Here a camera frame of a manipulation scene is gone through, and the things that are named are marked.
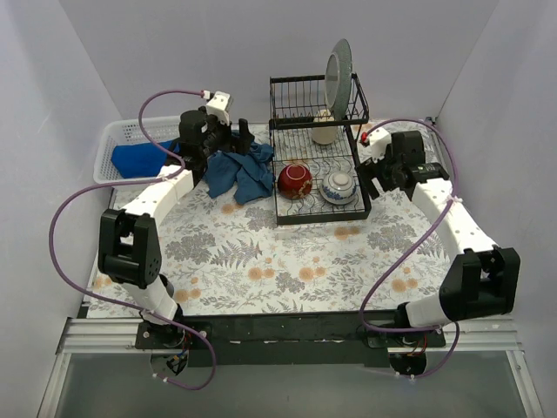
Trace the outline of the teal blue t shirt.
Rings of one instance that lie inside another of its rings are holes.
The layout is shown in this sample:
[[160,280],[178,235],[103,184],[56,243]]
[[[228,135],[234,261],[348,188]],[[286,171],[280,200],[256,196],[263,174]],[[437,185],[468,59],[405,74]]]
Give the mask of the teal blue t shirt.
[[240,205],[272,195],[274,175],[269,164],[274,149],[253,140],[246,155],[236,152],[216,152],[208,160],[204,175],[208,195],[216,197],[237,186],[234,198]]

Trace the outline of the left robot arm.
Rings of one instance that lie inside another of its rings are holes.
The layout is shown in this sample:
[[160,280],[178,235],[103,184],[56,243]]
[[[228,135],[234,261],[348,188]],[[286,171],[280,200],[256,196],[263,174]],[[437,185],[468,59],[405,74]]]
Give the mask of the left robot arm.
[[98,269],[132,297],[150,335],[164,347],[178,347],[187,333],[179,322],[183,314],[173,299],[173,287],[160,272],[158,226],[195,188],[212,154],[222,151],[246,155],[253,140],[244,118],[233,131],[207,106],[182,113],[178,137],[165,154],[159,182],[147,186],[121,209],[106,210],[100,219]]

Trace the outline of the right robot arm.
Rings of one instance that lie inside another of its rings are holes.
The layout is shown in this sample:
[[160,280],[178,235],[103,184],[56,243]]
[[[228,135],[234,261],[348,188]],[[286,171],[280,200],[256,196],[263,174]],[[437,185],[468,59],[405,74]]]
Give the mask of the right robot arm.
[[426,162],[419,131],[367,133],[371,156],[357,168],[369,195],[401,190],[431,222],[452,262],[440,289],[399,305],[388,328],[404,346],[451,322],[509,314],[518,285],[520,256],[502,248],[473,220],[455,194],[456,179]]

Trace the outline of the black wire dish rack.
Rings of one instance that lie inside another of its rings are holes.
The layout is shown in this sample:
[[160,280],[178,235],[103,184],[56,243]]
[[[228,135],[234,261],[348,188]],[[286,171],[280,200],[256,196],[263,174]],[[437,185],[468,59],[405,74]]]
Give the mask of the black wire dish rack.
[[[274,192],[277,224],[295,226],[366,219],[370,198],[359,185],[358,135],[369,121],[369,107],[358,75],[352,74],[352,91],[345,116],[340,121],[314,123],[325,103],[323,75],[270,79],[269,139],[274,149],[272,161],[276,177],[289,164],[305,165],[312,175],[312,190],[302,199],[287,199]],[[330,145],[312,141],[314,126],[336,126],[337,137]],[[346,205],[327,202],[319,192],[322,179],[330,172],[344,171],[357,184],[355,199]]]

